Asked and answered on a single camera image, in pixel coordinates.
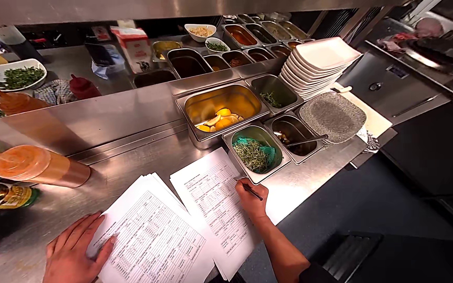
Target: pen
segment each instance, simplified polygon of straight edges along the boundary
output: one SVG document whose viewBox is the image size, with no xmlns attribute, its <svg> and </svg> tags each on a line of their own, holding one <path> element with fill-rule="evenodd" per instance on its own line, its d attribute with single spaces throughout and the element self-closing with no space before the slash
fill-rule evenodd
<svg viewBox="0 0 453 283">
<path fill-rule="evenodd" d="M 263 197 L 259 196 L 251 187 L 249 187 L 248 184 L 242 183 L 242 187 L 244 187 L 244 190 L 247 190 L 248 192 L 252 193 L 253 196 L 256 196 L 259 200 L 263 200 Z"/>
</svg>

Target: red squeeze bottle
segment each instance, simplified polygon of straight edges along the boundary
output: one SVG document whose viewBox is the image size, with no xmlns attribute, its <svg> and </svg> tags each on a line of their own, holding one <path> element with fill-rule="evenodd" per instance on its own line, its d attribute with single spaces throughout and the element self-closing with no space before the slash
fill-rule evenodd
<svg viewBox="0 0 453 283">
<path fill-rule="evenodd" d="M 101 93 L 90 80 L 76 77 L 71 74 L 72 80 L 69 81 L 69 89 L 78 99 L 87 99 L 101 96 Z"/>
</svg>

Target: paper form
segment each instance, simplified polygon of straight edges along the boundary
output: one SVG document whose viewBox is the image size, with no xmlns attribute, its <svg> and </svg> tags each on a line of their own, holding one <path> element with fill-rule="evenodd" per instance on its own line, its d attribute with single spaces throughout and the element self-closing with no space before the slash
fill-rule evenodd
<svg viewBox="0 0 453 283">
<path fill-rule="evenodd" d="M 202 217 L 218 248 L 214 261 L 227 280 L 260 242 L 235 190 L 239 172 L 223 148 L 171 175 L 171 182 L 193 218 Z"/>
<path fill-rule="evenodd" d="M 207 227 L 192 219 L 151 175 L 137 179 L 104 214 L 87 249 L 93 257 L 117 234 L 99 274 L 104 283 L 203 282 L 214 267 L 212 243 L 200 233 Z"/>
</svg>

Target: lemon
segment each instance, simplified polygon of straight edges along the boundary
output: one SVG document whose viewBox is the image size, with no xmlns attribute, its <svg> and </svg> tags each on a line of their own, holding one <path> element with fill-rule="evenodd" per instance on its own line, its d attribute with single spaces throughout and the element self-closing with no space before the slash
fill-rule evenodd
<svg viewBox="0 0 453 283">
<path fill-rule="evenodd" d="M 214 125 L 216 127 L 216 130 L 219 131 L 225 127 L 228 127 L 232 125 L 232 122 L 229 120 L 229 119 L 223 119 L 223 120 L 219 120 L 216 125 Z"/>
<path fill-rule="evenodd" d="M 223 119 L 228 119 L 230 120 L 230 122 L 233 124 L 233 123 L 237 123 L 239 121 L 239 119 L 237 119 L 237 117 L 235 115 L 229 115 L 229 116 L 222 116 L 222 120 Z"/>
<path fill-rule="evenodd" d="M 223 108 L 222 110 L 218 111 L 216 115 L 221 115 L 221 116 L 229 116 L 231 115 L 230 109 L 228 108 Z"/>
<path fill-rule="evenodd" d="M 217 115 L 213 119 L 210 119 L 209 121 L 205 122 L 205 124 L 208 125 L 208 126 L 212 126 L 212 125 L 216 124 L 221 119 L 222 119 L 222 116 L 221 115 Z"/>
<path fill-rule="evenodd" d="M 211 129 L 209 129 L 208 126 L 204 126 L 204 125 L 198 125 L 197 129 L 199 129 L 201 131 L 204 131 L 204 132 L 210 132 L 211 131 Z"/>
</svg>

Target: drawer handle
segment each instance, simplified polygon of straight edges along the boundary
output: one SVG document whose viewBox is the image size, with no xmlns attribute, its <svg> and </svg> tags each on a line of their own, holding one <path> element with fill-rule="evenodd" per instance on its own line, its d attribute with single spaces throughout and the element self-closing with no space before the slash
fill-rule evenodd
<svg viewBox="0 0 453 283">
<path fill-rule="evenodd" d="M 413 109 L 415 109 L 415 108 L 417 108 L 417 107 L 419 107 L 419 106 L 421 106 L 421 105 L 423 105 L 423 104 L 425 104 L 425 103 L 427 103 L 427 102 L 429 102 L 429 101 L 435 99 L 437 96 L 438 96 L 438 95 L 435 95 L 435 96 L 433 96 L 433 97 L 429 97 L 429 98 L 426 98 L 426 99 L 424 99 L 424 100 L 422 100 L 422 101 L 420 101 L 420 102 L 417 102 L 416 104 L 414 104 L 414 105 L 412 105 L 412 106 L 410 106 L 410 107 L 404 109 L 403 111 L 394 114 L 394 115 L 393 115 L 393 118 L 398 117 L 398 116 L 400 116 L 401 114 L 405 114 L 405 113 L 407 113 L 408 111 L 413 110 Z"/>
</svg>

